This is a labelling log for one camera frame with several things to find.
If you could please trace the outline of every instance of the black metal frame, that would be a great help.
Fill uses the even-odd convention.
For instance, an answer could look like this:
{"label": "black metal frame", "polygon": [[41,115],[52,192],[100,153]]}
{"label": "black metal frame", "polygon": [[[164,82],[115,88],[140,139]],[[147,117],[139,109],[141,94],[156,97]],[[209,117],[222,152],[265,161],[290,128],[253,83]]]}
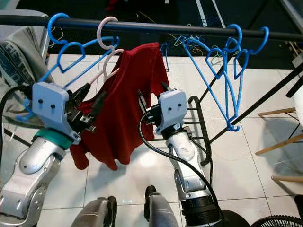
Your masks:
{"label": "black metal frame", "polygon": [[[258,16],[261,14],[263,8],[267,5],[269,0],[265,0],[262,7],[257,11],[256,16],[251,21],[249,27],[252,27]],[[23,26],[47,26],[49,21],[48,17],[33,17],[33,16],[8,16],[0,15],[0,24],[2,25],[23,25]],[[85,29],[96,29],[100,21],[98,20],[86,20],[86,19],[75,19],[75,18],[61,18],[58,19],[54,26],[69,27],[69,28],[85,28]],[[189,35],[214,35],[214,36],[236,36],[237,33],[234,29],[227,28],[209,28],[209,27],[194,27],[194,26],[178,26],[178,25],[162,25],[162,24],[148,24],[148,23],[133,23],[133,22],[108,22],[103,27],[105,30],[111,31],[127,31],[127,32],[144,32],[144,33],[163,33],[163,34],[189,34]],[[243,30],[243,36],[246,38],[264,38],[264,32],[262,31],[252,31]],[[289,34],[280,32],[270,32],[269,39],[276,39],[282,41],[300,41],[303,42],[303,35],[301,34]],[[262,96],[255,104],[248,108],[243,114],[241,114],[237,119],[232,122],[232,125],[240,122],[244,117],[254,111],[258,106],[264,103],[282,87],[284,87],[288,82],[290,82],[295,76],[303,71],[303,63],[301,63],[296,69],[294,69],[288,76],[281,80],[277,85],[275,85],[270,91]],[[296,90],[299,85],[301,86],[303,81],[300,80],[296,84]],[[216,78],[214,78],[210,87],[215,83]],[[223,129],[216,136],[209,139],[207,134],[207,129],[202,113],[201,102],[208,93],[208,89],[202,94],[200,98],[197,96],[191,96],[188,103],[193,101],[196,107],[190,107],[188,110],[197,110],[198,122],[186,122],[185,124],[199,124],[202,130],[202,137],[192,137],[192,139],[200,140],[203,139],[206,146],[207,154],[211,154],[211,143],[227,132],[227,128]]]}

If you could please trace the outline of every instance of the white hanger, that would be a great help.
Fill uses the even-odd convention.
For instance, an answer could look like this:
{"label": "white hanger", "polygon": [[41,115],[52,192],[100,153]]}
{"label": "white hanger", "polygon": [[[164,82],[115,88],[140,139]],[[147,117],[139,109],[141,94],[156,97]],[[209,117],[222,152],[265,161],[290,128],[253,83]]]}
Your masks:
{"label": "white hanger", "polygon": [[117,22],[118,19],[115,18],[115,17],[107,17],[107,18],[103,19],[103,20],[101,21],[101,23],[99,24],[98,29],[97,29],[97,39],[98,39],[99,45],[100,45],[103,49],[105,49],[105,50],[111,50],[112,52],[111,52],[111,53],[109,54],[109,56],[105,59],[102,71],[99,72],[99,73],[90,81],[90,84],[92,84],[93,82],[95,82],[95,80],[98,79],[98,77],[100,77],[102,74],[104,74],[104,79],[106,80],[106,79],[110,78],[111,76],[115,75],[115,74],[119,71],[119,69],[116,69],[115,71],[113,71],[112,73],[110,73],[110,75],[108,75],[108,74],[106,73],[106,66],[107,66],[107,63],[108,63],[109,59],[110,59],[112,56],[114,56],[115,54],[117,54],[117,53],[123,53],[123,51],[124,51],[123,49],[115,50],[115,47],[114,47],[114,46],[112,46],[112,45],[106,46],[106,45],[103,43],[103,41],[102,41],[102,39],[101,39],[101,31],[102,31],[102,28],[103,28],[104,24],[106,24],[106,23],[109,22],[109,21],[115,21],[115,22]]}

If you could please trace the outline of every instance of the wooden chair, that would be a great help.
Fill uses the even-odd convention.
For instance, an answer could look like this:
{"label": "wooden chair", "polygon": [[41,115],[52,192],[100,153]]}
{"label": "wooden chair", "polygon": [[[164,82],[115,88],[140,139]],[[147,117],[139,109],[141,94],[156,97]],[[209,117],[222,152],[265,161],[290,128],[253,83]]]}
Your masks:
{"label": "wooden chair", "polygon": [[[299,121],[298,125],[294,129],[294,131],[291,133],[291,135],[288,137],[287,140],[280,142],[278,144],[275,144],[271,147],[265,148],[263,150],[260,150],[256,152],[256,155],[262,155],[265,154],[271,150],[283,147],[287,144],[293,143],[293,142],[298,142],[299,140],[303,139],[303,134],[300,134],[298,136],[293,136],[295,131],[298,129],[300,124],[303,124],[303,86],[298,89],[298,91],[294,94],[294,105],[295,107],[293,108],[287,108],[287,109],[282,109],[282,110],[275,110],[275,111],[270,111],[270,112],[264,112],[264,113],[259,113],[259,116],[263,117],[266,115],[270,114],[281,114],[281,113],[286,113],[290,115],[291,117],[295,118],[291,114],[294,114],[295,112],[297,113],[298,119],[295,118],[297,121]],[[289,182],[300,182],[303,183],[303,176],[271,176],[271,179],[275,181],[289,181]]]}

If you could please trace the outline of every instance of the black floor mat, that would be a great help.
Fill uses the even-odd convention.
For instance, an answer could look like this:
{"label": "black floor mat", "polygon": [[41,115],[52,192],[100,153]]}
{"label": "black floor mat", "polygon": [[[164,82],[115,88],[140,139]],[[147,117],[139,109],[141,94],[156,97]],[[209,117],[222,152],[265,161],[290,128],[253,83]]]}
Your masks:
{"label": "black floor mat", "polygon": [[[222,15],[225,25],[236,23],[243,29],[247,27],[258,8],[264,0],[242,1],[242,0],[215,0]],[[106,12],[107,0],[53,0],[51,3],[46,0],[21,0],[18,9],[34,9],[52,16],[58,12],[64,12],[70,17],[86,19],[103,19],[114,16],[120,21],[152,23],[143,14],[150,17],[156,23],[201,26],[202,20],[195,0],[170,0],[169,4],[164,4],[164,0],[138,1],[129,0],[117,6],[113,11]],[[207,25],[211,27],[222,27],[212,0],[200,0]],[[252,29],[259,29],[268,26],[270,31],[296,32],[287,15],[279,8],[275,1],[271,1],[265,8]],[[64,29],[64,38],[69,41],[85,43],[96,38],[96,30]],[[119,35],[121,37],[120,48],[132,49],[144,43],[168,42],[168,56],[187,56],[182,45],[174,46],[175,39],[170,35],[162,34],[140,34],[127,32],[104,32],[104,35]],[[60,37],[61,31],[56,29],[55,37]],[[200,39],[206,45],[212,47],[217,45],[223,47],[226,37],[203,36]],[[254,49],[260,44],[257,39],[243,39],[243,48]],[[61,46],[55,45],[49,49],[49,53],[58,53]],[[102,54],[104,51],[98,45],[88,47],[87,54]],[[76,54],[79,50],[68,49],[66,53]],[[248,68],[279,68],[292,69],[291,60],[293,56],[288,51],[287,46],[281,41],[269,41],[264,50],[257,56],[251,56]]]}

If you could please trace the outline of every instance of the black cable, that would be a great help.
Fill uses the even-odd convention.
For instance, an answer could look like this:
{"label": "black cable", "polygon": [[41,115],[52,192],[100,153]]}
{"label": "black cable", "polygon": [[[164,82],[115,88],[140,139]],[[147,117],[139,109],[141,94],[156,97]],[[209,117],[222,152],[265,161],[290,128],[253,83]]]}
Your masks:
{"label": "black cable", "polygon": [[199,147],[204,153],[206,153],[206,158],[209,158],[209,163],[210,163],[210,174],[209,174],[209,184],[210,186],[213,186],[213,172],[214,172],[214,165],[213,165],[213,159],[212,159],[212,154],[207,153],[207,151],[200,145],[198,144],[193,138],[190,138],[190,140],[197,146]]}
{"label": "black cable", "polygon": [[11,88],[2,98],[0,102],[0,169],[1,169],[1,161],[2,161],[2,150],[3,150],[3,135],[2,135],[2,115],[4,111],[4,106],[9,97],[14,94],[16,91],[25,91],[27,89],[26,86],[18,86]]}
{"label": "black cable", "polygon": [[214,205],[216,206],[216,209],[219,211],[219,213],[221,214],[222,216],[222,222],[224,224],[224,215],[223,215],[223,212],[219,206],[219,203],[218,203],[218,200],[217,200],[217,197],[213,191],[213,188],[211,187],[210,183],[206,180],[206,178],[200,173],[200,171],[198,171],[194,166],[192,166],[190,163],[188,163],[187,161],[177,157],[177,156],[174,156],[174,155],[171,155],[169,153],[166,153],[156,147],[154,147],[152,144],[150,144],[146,139],[145,137],[143,136],[143,133],[142,133],[142,129],[141,129],[141,125],[142,125],[142,121],[143,119],[146,117],[146,115],[143,115],[142,118],[140,119],[140,123],[139,123],[139,134],[140,134],[140,137],[143,141],[143,143],[150,149],[152,149],[153,151],[157,152],[158,154],[161,154],[163,156],[166,156],[166,157],[169,157],[171,159],[174,159],[175,161],[178,161],[184,165],[186,165],[188,168],[190,168],[192,171],[195,172],[195,174],[197,174],[201,180],[205,183],[205,185],[207,186],[212,198],[213,198],[213,201],[214,201]]}

